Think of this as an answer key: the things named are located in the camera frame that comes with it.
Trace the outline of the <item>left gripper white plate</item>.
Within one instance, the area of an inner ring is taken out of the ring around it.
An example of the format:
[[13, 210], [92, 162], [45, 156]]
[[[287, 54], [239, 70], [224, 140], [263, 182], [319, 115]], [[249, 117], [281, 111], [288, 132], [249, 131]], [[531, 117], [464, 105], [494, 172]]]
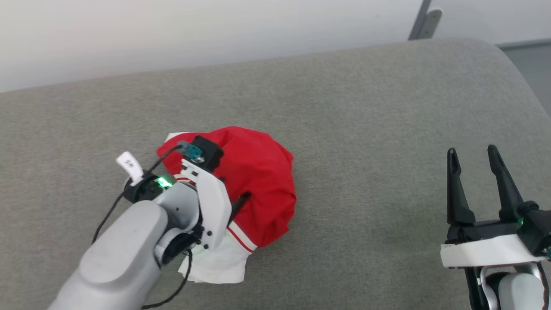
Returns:
[[234, 221], [251, 193], [245, 192], [230, 202], [226, 186], [212, 173], [185, 159], [181, 160], [181, 165], [180, 174], [195, 183], [202, 217], [201, 226], [204, 227], [201, 245], [214, 251], [222, 243], [228, 225]]

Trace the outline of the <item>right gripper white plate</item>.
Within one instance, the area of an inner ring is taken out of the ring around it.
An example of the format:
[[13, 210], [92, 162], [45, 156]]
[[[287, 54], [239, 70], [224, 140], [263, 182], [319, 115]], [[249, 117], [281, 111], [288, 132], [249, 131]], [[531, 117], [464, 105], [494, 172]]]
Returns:
[[510, 266], [545, 259], [543, 254], [531, 254], [518, 237], [520, 225], [517, 221], [521, 216], [517, 208], [524, 200], [498, 147], [488, 145], [487, 152], [501, 204], [498, 215], [504, 222], [485, 220], [475, 223], [476, 216], [468, 206], [460, 179], [460, 161], [456, 149], [450, 148], [447, 151], [447, 223], [451, 227], [440, 250], [444, 267]]

